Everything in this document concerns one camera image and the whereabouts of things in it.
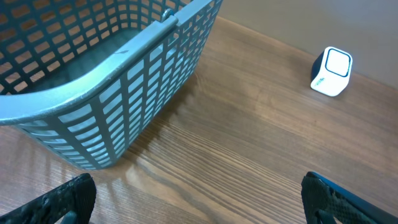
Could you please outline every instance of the wooden surface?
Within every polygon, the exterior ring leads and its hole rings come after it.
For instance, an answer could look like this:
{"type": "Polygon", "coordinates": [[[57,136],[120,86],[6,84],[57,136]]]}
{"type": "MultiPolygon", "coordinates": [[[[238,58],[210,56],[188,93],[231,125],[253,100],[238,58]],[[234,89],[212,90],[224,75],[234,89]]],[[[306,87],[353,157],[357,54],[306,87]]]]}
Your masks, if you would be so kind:
{"type": "MultiPolygon", "coordinates": [[[[90,172],[91,222],[304,223],[310,170],[398,215],[398,91],[353,74],[321,95],[314,60],[218,18],[194,75],[116,166],[90,172]]],[[[0,214],[84,172],[0,133],[0,214]]]]}

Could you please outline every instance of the laundry basket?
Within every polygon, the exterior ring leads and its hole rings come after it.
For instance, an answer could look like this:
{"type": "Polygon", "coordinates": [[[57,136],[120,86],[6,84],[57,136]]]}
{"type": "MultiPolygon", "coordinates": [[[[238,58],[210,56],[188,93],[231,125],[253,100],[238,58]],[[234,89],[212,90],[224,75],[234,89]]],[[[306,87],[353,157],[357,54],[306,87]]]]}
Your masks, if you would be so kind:
{"type": "Polygon", "coordinates": [[[2,0],[0,125],[115,164],[193,73],[221,2],[2,0]]]}

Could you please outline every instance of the white and black device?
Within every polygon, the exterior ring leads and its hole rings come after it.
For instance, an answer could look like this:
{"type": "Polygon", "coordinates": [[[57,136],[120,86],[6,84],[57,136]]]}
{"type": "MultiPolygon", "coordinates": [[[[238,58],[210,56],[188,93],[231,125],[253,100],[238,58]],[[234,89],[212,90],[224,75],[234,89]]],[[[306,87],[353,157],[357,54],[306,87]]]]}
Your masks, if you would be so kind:
{"type": "Polygon", "coordinates": [[[349,53],[326,48],[312,66],[311,88],[328,96],[339,95],[348,85],[352,65],[349,53]]]}

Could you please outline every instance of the basket bottom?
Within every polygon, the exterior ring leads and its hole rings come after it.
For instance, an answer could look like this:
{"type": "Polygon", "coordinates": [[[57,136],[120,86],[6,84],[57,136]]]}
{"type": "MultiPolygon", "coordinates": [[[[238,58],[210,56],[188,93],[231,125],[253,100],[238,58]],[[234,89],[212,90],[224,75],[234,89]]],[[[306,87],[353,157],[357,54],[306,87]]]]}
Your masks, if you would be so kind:
{"type": "Polygon", "coordinates": [[[58,72],[44,78],[41,82],[37,82],[27,92],[47,90],[76,80],[94,69],[139,32],[139,30],[123,29],[109,36],[103,42],[98,43],[96,47],[72,59],[64,67],[60,67],[58,72]]]}

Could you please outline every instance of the basket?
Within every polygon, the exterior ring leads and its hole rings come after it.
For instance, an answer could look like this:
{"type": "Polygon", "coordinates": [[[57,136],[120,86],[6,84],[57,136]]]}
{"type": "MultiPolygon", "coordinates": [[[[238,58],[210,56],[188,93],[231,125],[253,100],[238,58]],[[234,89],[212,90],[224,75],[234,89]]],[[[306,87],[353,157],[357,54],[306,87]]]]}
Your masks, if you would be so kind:
{"type": "Polygon", "coordinates": [[[1,1],[0,125],[81,169],[115,164],[193,73],[221,2],[1,1]]]}

